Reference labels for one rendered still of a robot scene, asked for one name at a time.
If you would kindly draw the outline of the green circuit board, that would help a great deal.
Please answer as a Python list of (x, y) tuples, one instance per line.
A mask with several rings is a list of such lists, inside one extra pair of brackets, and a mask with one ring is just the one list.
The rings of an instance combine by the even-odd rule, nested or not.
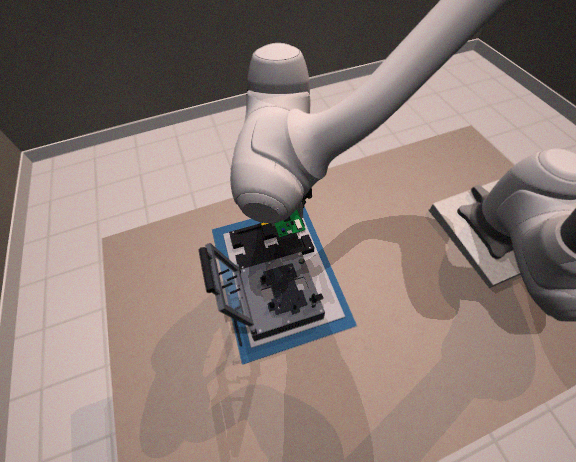
[(286, 220), (275, 223), (275, 227), (279, 238), (306, 230), (297, 209)]

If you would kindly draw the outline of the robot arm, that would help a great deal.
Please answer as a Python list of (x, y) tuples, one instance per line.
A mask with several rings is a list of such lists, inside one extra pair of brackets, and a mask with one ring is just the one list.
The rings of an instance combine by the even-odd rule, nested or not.
[[(289, 218), (334, 158), (380, 127), (515, 1), (440, 0), (358, 89), (316, 114), (302, 52), (283, 43), (257, 49), (231, 165), (235, 203), (258, 222)], [(576, 154), (536, 152), (490, 192), (481, 185), (471, 192), (476, 203), (457, 212), (491, 257), (514, 251), (535, 303), (558, 321), (576, 321)]]

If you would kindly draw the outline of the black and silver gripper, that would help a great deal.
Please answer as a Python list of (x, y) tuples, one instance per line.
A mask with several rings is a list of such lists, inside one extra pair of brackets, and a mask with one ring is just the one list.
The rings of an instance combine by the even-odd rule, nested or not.
[[(306, 195), (303, 196), (302, 202), (299, 205), (299, 207), (297, 208), (298, 213), (300, 215), (301, 218), (303, 218), (303, 208), (305, 207), (306, 204), (306, 200), (305, 199), (310, 199), (312, 198), (312, 188), (308, 191), (308, 193)], [(275, 223), (271, 223), (272, 226), (275, 226)]]

